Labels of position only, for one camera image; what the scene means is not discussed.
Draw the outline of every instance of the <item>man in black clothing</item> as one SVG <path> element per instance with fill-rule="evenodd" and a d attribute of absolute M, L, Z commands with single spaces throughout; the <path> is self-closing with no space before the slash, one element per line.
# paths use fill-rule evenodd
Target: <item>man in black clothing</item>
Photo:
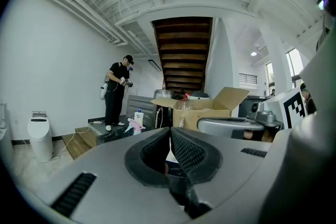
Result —
<path fill-rule="evenodd" d="M 124 89 L 126 85 L 126 82 L 124 80 L 121 80 L 121 78 L 125 78 L 126 81 L 130 78 L 129 71 L 127 69 L 127 66 L 129 66 L 130 64 L 133 64 L 133 57 L 130 55 L 126 55 L 122 62 L 114 63 L 107 73 L 109 82 L 105 95 L 106 131 L 111 131 L 111 125 L 113 124 L 120 126 L 125 125 L 124 123 L 119 122 L 122 99 L 124 98 Z"/>
<path fill-rule="evenodd" d="M 300 86 L 300 90 L 302 92 L 302 95 L 304 97 L 304 101 L 306 103 L 306 110 L 307 114 L 314 114 L 316 112 L 316 106 L 314 104 L 313 98 L 311 97 L 309 91 L 306 88 L 306 85 L 303 83 Z"/>

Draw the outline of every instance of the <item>wooden staircase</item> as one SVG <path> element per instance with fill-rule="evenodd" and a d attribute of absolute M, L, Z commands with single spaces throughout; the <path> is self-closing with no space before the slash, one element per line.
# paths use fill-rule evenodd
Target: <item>wooden staircase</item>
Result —
<path fill-rule="evenodd" d="M 153 26 L 166 88 L 175 93 L 203 90 L 212 18 L 169 18 Z"/>

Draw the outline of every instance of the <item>cardboard box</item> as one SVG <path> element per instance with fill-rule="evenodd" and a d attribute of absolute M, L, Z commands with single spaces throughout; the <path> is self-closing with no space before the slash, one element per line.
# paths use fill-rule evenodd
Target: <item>cardboard box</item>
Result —
<path fill-rule="evenodd" d="M 157 98 L 152 100 L 152 103 L 166 108 L 173 108 L 174 127 L 178 127 L 180 119 L 184 118 L 184 128 L 198 131 L 197 121 L 199 119 L 230 117 L 232 110 L 235 109 L 248 94 L 248 90 L 224 87 L 214 99 L 189 100 L 194 106 L 194 110 L 179 110 L 176 108 L 178 100 L 170 98 Z"/>

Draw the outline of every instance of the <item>metal pot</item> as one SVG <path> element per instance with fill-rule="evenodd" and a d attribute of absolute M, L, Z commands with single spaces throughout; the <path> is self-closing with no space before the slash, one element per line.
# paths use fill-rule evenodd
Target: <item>metal pot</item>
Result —
<path fill-rule="evenodd" d="M 170 90 L 158 89 L 154 92 L 154 98 L 174 98 L 174 93 Z"/>

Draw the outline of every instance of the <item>toilet lid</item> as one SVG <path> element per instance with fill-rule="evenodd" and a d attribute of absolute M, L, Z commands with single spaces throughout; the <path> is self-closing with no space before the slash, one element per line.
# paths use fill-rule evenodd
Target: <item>toilet lid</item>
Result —
<path fill-rule="evenodd" d="M 28 122 L 28 134 L 31 138 L 42 138 L 49 132 L 49 121 L 46 117 L 33 117 Z"/>

